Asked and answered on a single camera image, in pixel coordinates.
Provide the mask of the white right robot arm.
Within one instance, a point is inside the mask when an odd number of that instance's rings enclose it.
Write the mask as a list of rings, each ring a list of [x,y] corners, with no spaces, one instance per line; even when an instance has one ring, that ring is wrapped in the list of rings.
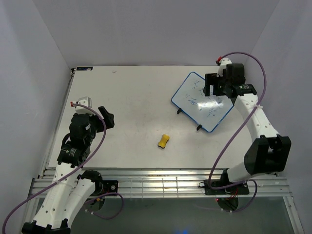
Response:
[[[292,142],[282,136],[270,123],[260,106],[257,91],[247,84],[244,65],[223,59],[217,73],[205,75],[204,94],[212,91],[215,96],[226,96],[243,117],[243,127],[249,130],[252,144],[242,162],[225,169],[220,180],[208,179],[211,190],[231,194],[249,179],[284,171]]]

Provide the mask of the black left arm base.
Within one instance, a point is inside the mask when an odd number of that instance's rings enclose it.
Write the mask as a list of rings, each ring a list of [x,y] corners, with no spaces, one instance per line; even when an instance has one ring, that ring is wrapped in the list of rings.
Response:
[[[118,180],[101,180],[95,182],[95,191],[93,196],[105,194],[105,193],[117,193]]]

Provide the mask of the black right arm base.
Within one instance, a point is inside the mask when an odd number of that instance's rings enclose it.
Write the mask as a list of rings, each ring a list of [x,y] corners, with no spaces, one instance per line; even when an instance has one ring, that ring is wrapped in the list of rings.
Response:
[[[250,193],[246,183],[235,185],[226,189],[214,190],[208,186],[208,180],[206,179],[200,182],[198,187],[204,189],[205,195],[248,195]]]

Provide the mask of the yellow whiteboard eraser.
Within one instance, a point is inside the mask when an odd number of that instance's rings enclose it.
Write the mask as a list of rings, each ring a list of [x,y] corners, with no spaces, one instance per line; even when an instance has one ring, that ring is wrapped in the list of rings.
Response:
[[[167,134],[163,134],[161,136],[160,141],[158,142],[157,146],[164,149],[166,147],[167,142],[170,140],[170,137]]]

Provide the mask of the blue framed whiteboard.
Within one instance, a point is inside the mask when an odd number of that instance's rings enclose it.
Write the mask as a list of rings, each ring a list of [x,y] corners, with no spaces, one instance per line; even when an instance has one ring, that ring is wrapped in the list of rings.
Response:
[[[226,96],[205,96],[205,79],[196,72],[190,72],[171,98],[179,112],[190,117],[197,125],[211,133],[233,109],[233,104]]]

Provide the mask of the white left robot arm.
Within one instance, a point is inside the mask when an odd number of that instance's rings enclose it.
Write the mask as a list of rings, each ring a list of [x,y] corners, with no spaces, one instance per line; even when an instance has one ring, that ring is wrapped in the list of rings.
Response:
[[[102,176],[98,171],[82,171],[95,151],[90,147],[97,133],[114,127],[114,115],[104,106],[95,112],[91,107],[74,103],[76,113],[69,133],[63,138],[52,184],[31,222],[24,223],[23,234],[68,234],[80,208],[90,195],[103,192]]]

